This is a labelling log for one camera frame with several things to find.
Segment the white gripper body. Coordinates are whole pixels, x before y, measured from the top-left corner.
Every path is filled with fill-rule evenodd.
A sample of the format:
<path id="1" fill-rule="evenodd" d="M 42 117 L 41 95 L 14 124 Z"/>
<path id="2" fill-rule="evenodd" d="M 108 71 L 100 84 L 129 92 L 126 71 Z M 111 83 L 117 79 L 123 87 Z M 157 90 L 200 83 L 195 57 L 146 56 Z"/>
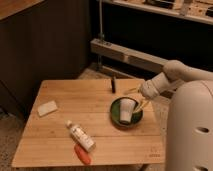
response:
<path id="1" fill-rule="evenodd" d="M 146 80 L 140 85 L 139 92 L 146 99 L 154 99 L 171 86 L 170 80 L 161 72 L 150 80 Z"/>

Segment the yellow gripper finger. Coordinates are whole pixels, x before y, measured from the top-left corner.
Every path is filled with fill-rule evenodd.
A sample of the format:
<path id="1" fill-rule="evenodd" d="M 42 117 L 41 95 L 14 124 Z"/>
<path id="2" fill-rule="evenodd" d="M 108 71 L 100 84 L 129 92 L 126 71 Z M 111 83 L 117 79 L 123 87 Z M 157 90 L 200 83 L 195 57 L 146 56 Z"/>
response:
<path id="1" fill-rule="evenodd" d="M 132 94 L 132 93 L 139 93 L 139 92 L 140 92 L 139 88 L 132 88 L 132 89 L 126 90 L 124 94 Z"/>
<path id="2" fill-rule="evenodd" d="M 140 112 L 143 108 L 145 108 L 149 104 L 150 100 L 142 100 L 138 106 L 135 108 L 134 113 Z"/>

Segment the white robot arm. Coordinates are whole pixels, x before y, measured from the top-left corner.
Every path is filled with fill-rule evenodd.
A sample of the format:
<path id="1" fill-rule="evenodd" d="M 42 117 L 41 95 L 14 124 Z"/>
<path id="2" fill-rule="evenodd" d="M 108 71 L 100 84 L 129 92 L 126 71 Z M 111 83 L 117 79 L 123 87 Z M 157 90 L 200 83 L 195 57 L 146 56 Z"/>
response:
<path id="1" fill-rule="evenodd" d="M 213 171 L 213 72 L 169 60 L 136 91 L 151 101 L 179 80 L 168 110 L 165 171 Z"/>

